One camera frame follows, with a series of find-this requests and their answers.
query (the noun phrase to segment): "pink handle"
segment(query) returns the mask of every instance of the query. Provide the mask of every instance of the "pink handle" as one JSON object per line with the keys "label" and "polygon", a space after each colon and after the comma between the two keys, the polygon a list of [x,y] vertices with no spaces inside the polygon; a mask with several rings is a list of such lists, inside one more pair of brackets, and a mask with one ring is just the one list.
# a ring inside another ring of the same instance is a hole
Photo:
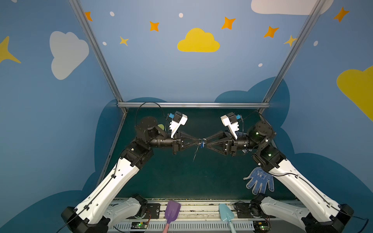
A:
{"label": "pink handle", "polygon": [[167,223],[162,233],[167,233],[169,227],[170,227],[170,224]]}

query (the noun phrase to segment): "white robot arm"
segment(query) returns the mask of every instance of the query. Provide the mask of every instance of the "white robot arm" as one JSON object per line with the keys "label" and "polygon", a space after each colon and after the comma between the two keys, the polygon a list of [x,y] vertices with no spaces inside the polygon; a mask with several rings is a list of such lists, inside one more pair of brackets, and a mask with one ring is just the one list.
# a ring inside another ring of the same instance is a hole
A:
{"label": "white robot arm", "polygon": [[[229,121],[229,116],[233,118],[236,115],[229,113],[222,116],[223,124],[228,127],[235,125],[238,128],[238,123]],[[251,201],[253,212],[257,215],[276,216],[302,228],[307,233],[341,233],[353,215],[353,209],[347,204],[338,204],[307,180],[283,153],[270,145],[275,136],[276,132],[261,116],[261,121],[247,133],[236,135],[236,132],[229,127],[229,132],[218,132],[208,137],[207,148],[232,156],[235,156],[239,150],[257,149],[253,154],[255,162],[265,172],[283,183],[306,206],[306,208],[297,208],[271,197],[259,195]]]}
{"label": "white robot arm", "polygon": [[172,122],[175,124],[170,125],[172,133],[169,134],[158,126],[154,117],[145,117],[139,125],[135,126],[136,138],[122,151],[117,164],[104,180],[76,207],[67,207],[61,214],[65,225],[73,233],[105,233],[123,219],[135,215],[143,216],[146,200],[139,195],[118,206],[109,207],[109,204],[153,156],[152,148],[172,148],[173,154],[176,154],[177,151],[199,143],[197,138],[177,132],[179,126],[184,125],[188,117],[179,112],[173,116]]}

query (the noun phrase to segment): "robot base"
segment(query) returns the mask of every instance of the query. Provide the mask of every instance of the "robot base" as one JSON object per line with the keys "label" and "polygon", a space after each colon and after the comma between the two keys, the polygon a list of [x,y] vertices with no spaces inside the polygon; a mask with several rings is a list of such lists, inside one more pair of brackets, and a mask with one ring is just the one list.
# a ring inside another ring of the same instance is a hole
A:
{"label": "robot base", "polygon": [[342,204],[339,207],[341,212],[336,217],[331,216],[331,221],[329,222],[317,222],[311,213],[307,217],[302,218],[305,224],[305,231],[307,233],[341,233],[351,218],[348,215],[353,215],[354,210],[347,204]]}
{"label": "robot base", "polygon": [[62,219],[67,223],[72,220],[67,227],[73,233],[106,233],[109,227],[107,226],[110,222],[109,218],[105,218],[104,216],[97,224],[87,224],[83,219],[79,216],[76,216],[76,209],[74,207],[67,207],[61,214]]}

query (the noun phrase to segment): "yellow cloud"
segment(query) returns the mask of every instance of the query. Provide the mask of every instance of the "yellow cloud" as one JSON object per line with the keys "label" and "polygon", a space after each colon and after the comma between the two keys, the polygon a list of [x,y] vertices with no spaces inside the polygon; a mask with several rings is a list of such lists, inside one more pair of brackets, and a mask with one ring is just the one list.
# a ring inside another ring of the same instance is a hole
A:
{"label": "yellow cloud", "polygon": [[338,76],[337,85],[373,121],[373,66],[365,71],[346,70]]}
{"label": "yellow cloud", "polygon": [[193,28],[185,37],[178,43],[178,50],[182,52],[216,52],[220,48],[220,44],[214,40],[214,36],[209,32],[204,32],[200,28]]}

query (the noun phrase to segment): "plastic toy shovel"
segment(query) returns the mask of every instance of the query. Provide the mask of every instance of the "plastic toy shovel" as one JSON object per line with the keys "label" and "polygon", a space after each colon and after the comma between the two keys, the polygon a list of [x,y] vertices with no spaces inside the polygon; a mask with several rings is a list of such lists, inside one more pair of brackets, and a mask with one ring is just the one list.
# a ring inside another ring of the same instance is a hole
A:
{"label": "plastic toy shovel", "polygon": [[168,228],[170,227],[170,223],[178,218],[180,207],[180,203],[174,201],[169,201],[167,203],[166,211],[164,213],[164,217],[167,219],[167,224],[164,227],[163,233],[167,233]]}
{"label": "plastic toy shovel", "polygon": [[219,204],[219,212],[220,212],[220,218],[222,219],[222,221],[229,222],[229,227],[231,228],[231,232],[236,233],[233,223],[231,222],[231,220],[234,219],[233,212],[228,208],[226,204]]}

